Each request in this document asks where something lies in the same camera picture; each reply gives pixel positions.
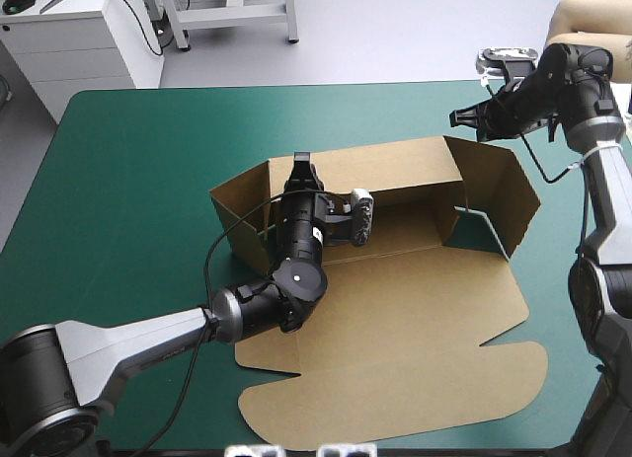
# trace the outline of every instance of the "cabinet drawer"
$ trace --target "cabinet drawer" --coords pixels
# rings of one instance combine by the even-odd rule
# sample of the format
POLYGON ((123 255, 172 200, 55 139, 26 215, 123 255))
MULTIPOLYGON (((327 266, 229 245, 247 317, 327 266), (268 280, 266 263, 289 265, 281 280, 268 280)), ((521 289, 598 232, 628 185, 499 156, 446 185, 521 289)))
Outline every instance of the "cabinet drawer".
POLYGON ((4 24, 0 40, 12 54, 117 46, 103 18, 4 24))
POLYGON ((117 49, 31 52, 15 54, 14 58, 32 83, 129 75, 117 49))
POLYGON ((85 90, 133 89, 134 83, 127 76, 34 82, 32 86, 52 117, 59 122, 73 95, 85 90))

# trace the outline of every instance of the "white floor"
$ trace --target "white floor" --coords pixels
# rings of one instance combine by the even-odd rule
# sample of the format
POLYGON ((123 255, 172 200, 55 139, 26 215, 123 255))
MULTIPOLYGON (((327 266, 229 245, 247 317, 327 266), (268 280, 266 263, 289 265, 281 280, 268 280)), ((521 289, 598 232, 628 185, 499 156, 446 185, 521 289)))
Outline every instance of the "white floor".
MULTIPOLYGON (((219 1, 192 0, 192 6, 219 1)), ((191 32, 190 52, 167 49, 162 86, 473 79, 481 47, 541 48, 558 1, 297 0, 299 44, 285 42, 283 25, 191 32)), ((54 124, 4 50, 0 73, 16 92, 0 113, 2 248, 54 124)))

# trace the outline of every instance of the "black wire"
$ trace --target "black wire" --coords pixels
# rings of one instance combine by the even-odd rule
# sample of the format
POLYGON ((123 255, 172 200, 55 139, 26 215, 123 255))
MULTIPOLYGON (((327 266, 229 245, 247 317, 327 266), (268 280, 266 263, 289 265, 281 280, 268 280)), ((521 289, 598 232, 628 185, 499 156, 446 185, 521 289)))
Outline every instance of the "black wire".
MULTIPOLYGON (((191 0, 187 0, 187 10, 191 8, 191 0)), ((172 34, 171 37, 169 38, 169 40, 167 41, 166 44, 163 44, 160 46, 161 49, 165 49, 167 47, 169 47, 171 45, 171 43, 174 41, 175 36, 173 35, 173 30, 172 30, 172 34)))
POLYGON ((191 379, 193 378, 194 370, 196 369, 196 362, 198 361, 199 347, 201 346, 204 338, 206 337, 208 329, 209 329, 209 322, 208 320, 206 320, 204 327, 201 329, 201 332, 199 333, 199 336, 197 337, 196 345, 194 346, 194 350, 193 350, 193 355, 191 356, 191 361, 189 362, 189 368, 187 369, 187 374, 185 375, 185 381, 182 385, 182 389, 180 390, 180 395, 178 396, 176 405, 174 406, 174 409, 171 411, 169 418, 163 424, 163 426, 158 430, 158 432, 156 432, 151 437, 151 439, 147 441, 145 445, 143 445, 140 449, 136 450, 129 457, 139 457, 140 455, 148 451, 152 445, 154 445, 158 440, 160 440, 165 435, 165 433, 167 433, 169 428, 173 425, 174 421, 178 417, 180 408, 182 407, 182 404, 185 401, 187 394, 189 393, 189 385, 191 385, 191 379))
MULTIPOLYGON (((160 57, 161 55, 163 55, 165 53, 164 49, 165 47, 167 47, 169 44, 171 44, 171 42, 174 40, 173 37, 171 37, 171 39, 169 39, 169 42, 167 42, 165 45, 161 45, 160 46, 160 51, 157 51, 156 49, 154 49, 151 46, 151 43, 149 42, 149 38, 147 37, 147 33, 145 32, 145 29, 142 26, 142 23, 140 23, 140 18, 138 18, 138 14, 135 12, 135 10, 131 7, 131 5, 129 4, 129 2, 127 0, 120 0, 122 1, 125 6, 127 6, 127 8, 129 8, 129 11, 131 12, 131 14, 133 15, 134 19, 136 20, 136 23, 138 23, 138 27, 140 28, 140 31, 142 32, 142 36, 145 39, 145 43, 147 44, 147 47, 149 47, 149 50, 151 50, 151 52, 160 57)), ((189 9, 189 7, 191 6, 191 0, 187 0, 187 9, 189 9)))
MULTIPOLYGON (((492 88, 489 85, 486 85, 485 88, 487 89, 487 91, 490 93, 490 95, 492 96, 492 99, 494 99, 494 101, 501 106, 501 108, 505 111, 505 113, 507 113, 509 116, 511 116, 513 119, 515 119, 515 115, 512 114, 512 112, 510 112, 510 110, 505 106, 505 104, 503 102, 501 102, 501 100, 496 96, 496 94, 494 93, 494 91, 492 90, 492 88)), ((529 152, 529 155, 531 156, 531 159, 533 160, 533 163, 535 163, 535 167, 537 168, 537 170, 540 172, 540 175, 542 176, 542 179, 544 180, 544 182, 546 184, 555 184, 557 183, 560 179, 562 179, 564 176, 566 176, 567 174, 569 174, 569 172, 571 171, 570 168, 564 168, 564 170, 558 174, 557 176, 555 176, 553 179, 550 179, 546 173, 544 172, 544 168, 542 168, 542 165, 540 164, 540 162, 537 159, 537 156, 535 155, 535 152, 533 151, 533 148, 531 148, 531 145, 529 144, 529 142, 526 140, 526 137, 524 136, 524 133, 522 133, 522 131, 518 131, 518 135, 520 137, 520 139, 522 140, 522 143, 524 143, 524 146, 526 147, 526 150, 529 152)))
MULTIPOLYGON (((209 266, 210 266, 210 259, 212 257, 213 252, 217 248, 217 245, 219 245, 221 240, 224 239, 235 227, 241 224, 244 220, 246 220, 250 215, 258 211, 260 208, 263 208, 269 203, 272 203, 276 200, 284 198, 288 195, 294 195, 296 193, 324 193, 327 195, 334 196, 340 199, 342 202, 347 202, 345 198, 342 197, 341 195, 337 193, 329 192, 327 190, 293 190, 290 192, 283 192, 278 195, 274 195, 273 197, 270 197, 269 199, 265 200, 264 202, 260 203, 259 205, 257 205, 256 207, 248 211, 245 215, 239 217, 235 221, 235 223, 233 223, 230 227, 228 227, 224 231, 224 233, 222 233, 215 239, 215 241, 212 243, 212 245, 208 249, 208 253, 206 254, 206 260, 204 262, 204 282, 206 284, 206 307, 208 309, 210 308, 210 290, 211 290, 209 266)), ((202 313, 206 317, 206 313, 203 310, 203 308, 202 308, 202 313)), ((176 418, 178 417, 178 413, 180 412, 180 408, 182 407, 182 404, 185 401, 187 394, 189 393, 189 386, 191 385, 191 379, 193 377, 194 370, 196 368, 196 363, 198 361, 199 348, 202 342, 204 341, 204 338, 206 337, 208 331, 209 331, 209 321, 207 320, 207 317, 206 317, 206 323, 204 324, 204 327, 201 329, 199 336, 197 337, 196 345, 194 346, 194 350, 193 350, 193 355, 191 357, 191 361, 189 362, 189 368, 187 369, 187 374, 185 375, 185 381, 183 383, 182 389, 180 390, 180 395, 178 396, 178 400, 176 401, 176 405, 174 406, 174 409, 171 411, 169 418, 163 424, 163 426, 158 430, 158 432, 156 432, 147 441, 145 445, 143 445, 140 449, 133 452, 129 457, 139 457, 140 455, 148 451, 152 445, 154 445, 158 440, 160 440, 165 435, 165 433, 167 433, 167 431, 171 428, 171 426, 175 422, 176 418)))
POLYGON ((283 193, 279 193, 277 195, 274 195, 270 198, 268 198, 267 200, 264 200, 263 202, 261 202, 259 205, 253 207, 251 210, 249 210, 248 212, 246 212, 244 215, 242 215, 241 217, 239 217, 237 220, 235 220, 235 223, 233 223, 230 227, 228 227, 227 229, 224 230, 224 232, 219 235, 214 241, 213 243, 210 245, 210 247, 208 247, 208 251, 206 252, 206 260, 204 261, 204 285, 206 286, 206 307, 208 307, 210 309, 210 295, 212 293, 212 284, 210 281, 210 260, 212 258, 213 253, 215 252, 215 249, 217 248, 217 246, 219 245, 219 243, 226 238, 230 232, 232 232, 237 226, 239 226, 241 223, 243 223, 248 217, 250 217, 253 213, 257 212, 259 209, 265 207, 266 205, 273 203, 281 198, 287 197, 289 195, 295 195, 297 193, 324 193, 326 195, 331 195, 333 197, 338 198, 339 200, 341 200, 342 202, 346 203, 347 201, 345 200, 344 197, 342 197, 341 195, 334 193, 334 192, 329 192, 328 190, 310 190, 310 189, 306 189, 306 190, 291 190, 290 192, 283 192, 283 193))
POLYGON ((581 54, 578 58, 577 58, 577 65, 579 65, 580 67, 584 67, 584 64, 582 62, 584 62, 584 59, 586 57, 588 57, 589 55, 595 53, 595 52, 600 52, 603 51, 608 55, 608 59, 609 59, 609 65, 612 65, 612 63, 614 62, 614 59, 612 58, 612 53, 608 50, 605 50, 603 47, 593 47, 592 49, 584 52, 583 54, 581 54))

